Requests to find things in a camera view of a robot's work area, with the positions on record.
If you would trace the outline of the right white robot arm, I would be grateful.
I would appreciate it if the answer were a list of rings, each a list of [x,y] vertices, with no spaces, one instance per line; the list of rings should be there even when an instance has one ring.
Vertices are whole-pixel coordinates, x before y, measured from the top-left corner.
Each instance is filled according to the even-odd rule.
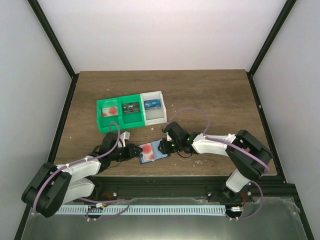
[[[162,131],[167,138],[160,140],[157,149],[163,155],[184,152],[189,155],[229,157],[236,169],[217,191],[229,202],[236,200],[247,184],[258,181],[270,171],[268,164],[273,158],[271,151],[246,130],[228,135],[207,135],[204,132],[189,134],[174,121]]]

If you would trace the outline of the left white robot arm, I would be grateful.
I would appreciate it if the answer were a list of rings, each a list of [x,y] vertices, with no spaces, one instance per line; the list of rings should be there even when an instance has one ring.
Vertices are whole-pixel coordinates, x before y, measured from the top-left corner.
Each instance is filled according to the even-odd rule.
[[[141,147],[127,143],[129,135],[127,131],[109,132],[80,160],[58,165],[44,163],[22,193],[22,202],[46,218],[75,200],[97,202],[102,196],[102,184],[93,176],[109,168],[111,162],[128,161],[143,152]]]

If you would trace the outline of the white translucent bin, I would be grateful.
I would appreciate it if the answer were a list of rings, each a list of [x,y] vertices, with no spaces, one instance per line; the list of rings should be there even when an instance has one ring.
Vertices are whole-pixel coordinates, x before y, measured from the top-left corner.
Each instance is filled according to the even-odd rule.
[[[167,110],[161,91],[140,94],[144,123],[146,126],[167,122]]]

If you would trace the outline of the green bin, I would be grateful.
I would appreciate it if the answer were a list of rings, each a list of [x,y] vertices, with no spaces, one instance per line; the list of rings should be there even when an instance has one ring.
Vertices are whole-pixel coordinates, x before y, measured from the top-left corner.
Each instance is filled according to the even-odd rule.
[[[102,117],[102,108],[117,106],[118,116]],[[121,115],[119,107],[119,98],[100,99],[96,101],[96,122],[98,130],[101,134],[108,133],[110,131],[116,131],[117,126],[122,130]]]
[[[144,114],[140,94],[124,95],[118,98],[121,124],[123,129],[139,128],[145,125]],[[125,114],[122,110],[122,104],[139,102],[140,112]]]

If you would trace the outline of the blue card holder wallet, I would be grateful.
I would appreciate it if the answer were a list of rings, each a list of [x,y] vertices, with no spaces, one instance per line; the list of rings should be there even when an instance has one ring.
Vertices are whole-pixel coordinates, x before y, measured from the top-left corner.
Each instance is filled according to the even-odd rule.
[[[160,160],[160,159],[165,159],[165,158],[168,158],[168,157],[171,156],[170,154],[161,154],[158,151],[158,146],[160,146],[161,140],[156,140],[156,141],[153,141],[153,142],[150,142],[150,143],[152,145],[152,150],[153,150],[153,153],[155,155],[155,160],[154,161],[157,161],[157,160]]]

